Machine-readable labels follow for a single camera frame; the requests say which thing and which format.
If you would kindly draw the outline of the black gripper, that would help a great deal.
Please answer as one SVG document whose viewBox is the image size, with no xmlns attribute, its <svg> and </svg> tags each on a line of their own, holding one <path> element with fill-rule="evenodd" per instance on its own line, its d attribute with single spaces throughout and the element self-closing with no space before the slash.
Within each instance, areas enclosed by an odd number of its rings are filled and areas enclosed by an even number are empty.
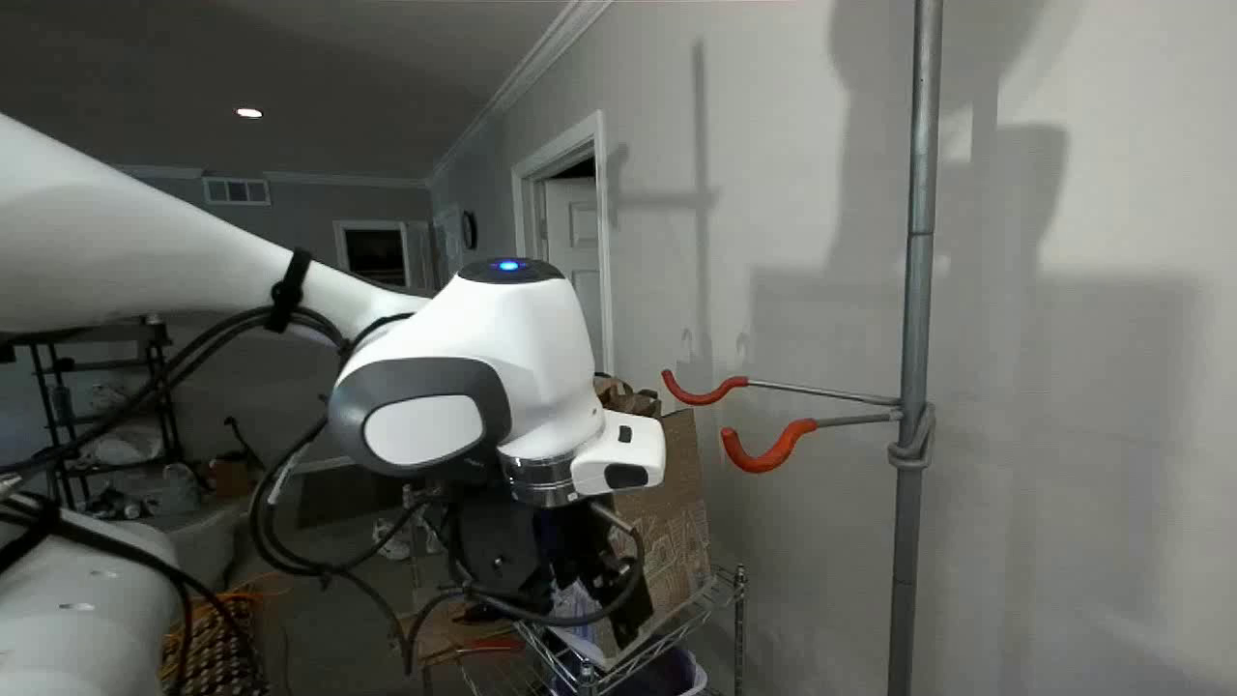
<svg viewBox="0 0 1237 696">
<path fill-rule="evenodd" d="M 454 548 L 470 581 L 499 601 L 546 614 L 553 592 L 607 558 L 607 531 L 588 505 L 523 505 L 475 494 L 447 513 Z"/>
</svg>

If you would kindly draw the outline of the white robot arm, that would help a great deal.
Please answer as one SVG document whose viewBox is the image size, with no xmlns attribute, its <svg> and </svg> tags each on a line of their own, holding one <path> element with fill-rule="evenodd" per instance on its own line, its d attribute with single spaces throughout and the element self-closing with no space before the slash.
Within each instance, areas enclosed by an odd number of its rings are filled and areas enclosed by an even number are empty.
<svg viewBox="0 0 1237 696">
<path fill-rule="evenodd" d="M 383 290 L 243 233 L 30 124 L 0 120 L 0 330 L 12 338 L 206 312 L 155 392 L 249 330 L 335 347 L 329 429 L 361 464 L 419 474 L 464 454 L 581 458 L 604 433 L 590 343 L 560 272 L 483 258 L 443 290 Z M 161 629 L 207 592 L 152 531 L 5 505 L 5 696 L 155 696 Z"/>
</svg>

